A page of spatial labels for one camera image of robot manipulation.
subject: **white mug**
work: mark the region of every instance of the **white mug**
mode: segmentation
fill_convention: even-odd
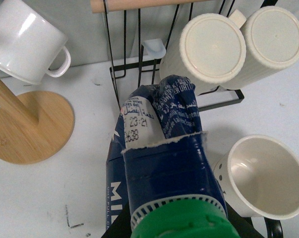
[[[64,46],[68,37],[21,0],[0,5],[0,70],[31,84],[40,84],[44,74],[60,77],[70,66]],[[63,50],[59,69],[50,65]]]
[[[202,14],[189,21],[180,38],[167,48],[160,63],[160,78],[186,76],[199,95],[232,79],[243,66],[246,46],[239,28],[245,23],[235,10],[229,18]]]
[[[213,171],[225,200],[240,216],[284,220],[299,214],[299,160],[280,141],[246,136]]]
[[[299,59],[299,21],[289,11],[266,6],[249,17],[241,28],[246,43],[243,68],[226,89],[240,89],[286,69]]]

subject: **white ceramic mug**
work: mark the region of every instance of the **white ceramic mug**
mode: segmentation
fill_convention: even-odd
[[[280,141],[246,136],[213,171],[225,200],[240,216],[284,220],[299,214],[299,160]]]
[[[160,78],[188,77],[199,95],[232,79],[243,66],[246,46],[239,28],[245,23],[235,10],[229,18],[202,14],[189,21],[180,38],[167,48],[160,63]]]
[[[21,0],[0,5],[0,70],[31,84],[40,84],[44,74],[60,77],[70,66],[64,46],[68,37]],[[49,70],[59,52],[65,61]]]
[[[243,68],[226,89],[240,89],[286,69],[299,59],[299,21],[289,11],[267,6],[256,11],[241,28],[246,42]]]

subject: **blue packaging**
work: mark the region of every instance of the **blue packaging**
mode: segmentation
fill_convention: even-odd
[[[107,228],[120,212],[111,208],[128,200],[135,225],[173,199],[206,200],[226,213],[203,151],[194,88],[186,77],[172,75],[140,86],[123,105],[107,160]],[[111,200],[115,192],[121,199]]]

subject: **white label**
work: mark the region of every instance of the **white label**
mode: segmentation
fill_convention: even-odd
[[[156,112],[146,98],[137,96],[128,99],[121,113],[126,149],[143,148],[165,140]]]

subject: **white table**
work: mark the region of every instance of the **white table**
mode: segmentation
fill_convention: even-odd
[[[45,76],[40,86],[3,79],[16,95],[35,90],[63,95],[73,106],[75,127],[67,144],[45,161],[21,166],[0,159],[0,238],[99,238],[104,233],[105,161],[119,115],[109,65],[72,67],[59,79]],[[137,87],[131,74],[118,82],[122,100]],[[142,80],[149,82],[150,76]],[[210,163],[249,134],[275,137],[299,157],[299,62],[242,91],[240,104],[200,113]],[[264,221],[253,220],[265,234]],[[299,237],[299,215],[282,225],[285,237]]]

